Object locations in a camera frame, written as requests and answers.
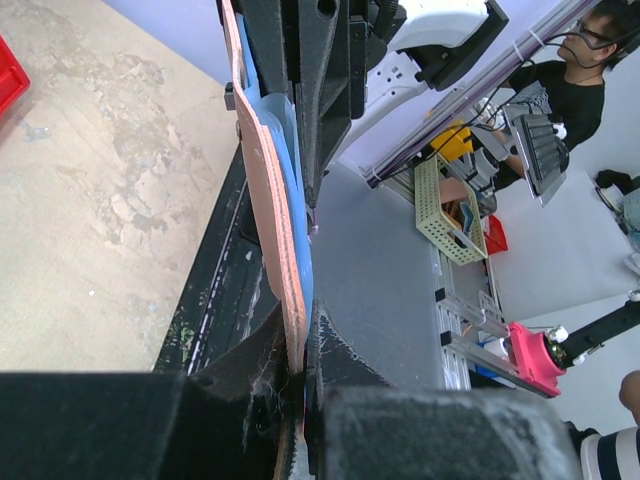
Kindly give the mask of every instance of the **white cylinder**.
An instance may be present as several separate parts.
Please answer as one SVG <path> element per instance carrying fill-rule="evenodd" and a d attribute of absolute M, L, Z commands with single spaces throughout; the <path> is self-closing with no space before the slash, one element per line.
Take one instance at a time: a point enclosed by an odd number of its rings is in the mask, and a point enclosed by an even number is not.
<path fill-rule="evenodd" d="M 547 332 L 547 338 L 552 342 L 562 343 L 569 338 L 569 332 L 564 327 L 555 327 Z"/>
<path fill-rule="evenodd" d="M 577 367 L 578 365 L 582 365 L 586 359 L 587 359 L 587 354 L 583 353 L 573 361 L 573 366 Z"/>
<path fill-rule="evenodd" d="M 509 358 L 509 353 L 504 345 L 504 338 L 498 338 L 484 344 L 484 349 L 500 358 Z"/>

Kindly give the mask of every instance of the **hair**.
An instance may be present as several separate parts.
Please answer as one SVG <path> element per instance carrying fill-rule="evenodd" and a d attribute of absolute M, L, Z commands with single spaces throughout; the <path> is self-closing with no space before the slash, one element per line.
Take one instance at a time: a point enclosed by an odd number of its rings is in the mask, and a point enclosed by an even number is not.
<path fill-rule="evenodd" d="M 615 40 L 632 32 L 635 35 L 617 42 L 617 50 L 607 60 L 605 66 L 609 70 L 618 65 L 628 54 L 638 47 L 640 39 L 640 0 L 628 4 L 627 0 L 602 0 L 589 15 L 591 18 L 609 19 L 604 27 L 603 34 Z"/>

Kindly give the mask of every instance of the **metal bracket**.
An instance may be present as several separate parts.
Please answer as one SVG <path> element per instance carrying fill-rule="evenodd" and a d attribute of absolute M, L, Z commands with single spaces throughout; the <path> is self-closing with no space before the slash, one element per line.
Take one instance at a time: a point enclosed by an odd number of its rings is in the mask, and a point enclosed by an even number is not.
<path fill-rule="evenodd" d="M 480 308 L 484 311 L 484 315 L 487 319 L 504 325 L 504 315 L 502 314 L 500 307 L 498 307 L 495 300 L 490 295 L 480 291 L 478 293 L 478 300 L 480 301 Z"/>
<path fill-rule="evenodd" d="M 463 320 L 476 325 L 496 338 L 506 338 L 509 336 L 509 330 L 506 325 L 496 321 L 494 315 L 487 315 L 486 309 L 473 307 L 454 295 L 448 294 L 444 288 L 436 292 L 436 302 L 438 302 L 438 305 L 442 308 L 451 313 L 455 313 Z"/>
<path fill-rule="evenodd" d="M 502 378 L 510 381 L 514 385 L 521 387 L 525 390 L 533 392 L 545 398 L 550 398 L 549 395 L 542 392 L 535 386 L 528 382 L 525 382 L 520 378 L 518 367 L 507 360 L 494 355 L 493 353 L 485 350 L 484 348 L 476 345 L 475 343 L 468 342 L 460 335 L 453 332 L 445 332 L 440 335 L 440 341 L 442 347 L 445 350 L 452 351 L 458 355 L 463 356 L 469 362 L 475 365 L 491 370 L 498 374 Z"/>

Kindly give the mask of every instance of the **glasses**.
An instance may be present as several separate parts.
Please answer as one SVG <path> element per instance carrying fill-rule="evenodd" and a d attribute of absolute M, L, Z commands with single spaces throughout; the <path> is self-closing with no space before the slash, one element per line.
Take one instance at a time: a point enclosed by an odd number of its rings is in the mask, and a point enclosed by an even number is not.
<path fill-rule="evenodd" d="M 591 35 L 593 38 L 595 38 L 599 42 L 611 41 L 610 38 L 607 38 L 604 35 L 600 35 L 599 33 L 596 33 L 593 30 L 589 30 L 589 27 L 587 26 L 587 24 L 584 23 L 582 20 L 578 20 L 573 28 L 574 30 L 577 30 L 579 33 L 582 33 L 585 35 Z"/>

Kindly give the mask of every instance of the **black t-shirt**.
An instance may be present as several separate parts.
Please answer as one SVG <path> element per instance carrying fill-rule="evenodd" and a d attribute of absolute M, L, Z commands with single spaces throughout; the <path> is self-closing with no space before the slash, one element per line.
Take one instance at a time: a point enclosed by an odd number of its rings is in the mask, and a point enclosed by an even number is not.
<path fill-rule="evenodd" d="M 581 86 L 564 79 L 566 63 L 551 61 L 535 67 L 523 67 L 509 79 L 517 95 L 510 103 L 540 107 L 553 114 L 554 121 L 562 121 L 567 129 L 564 143 L 569 150 L 588 140 L 600 127 L 604 108 L 604 85 Z M 506 164 L 500 164 L 495 186 L 501 190 L 520 177 Z"/>

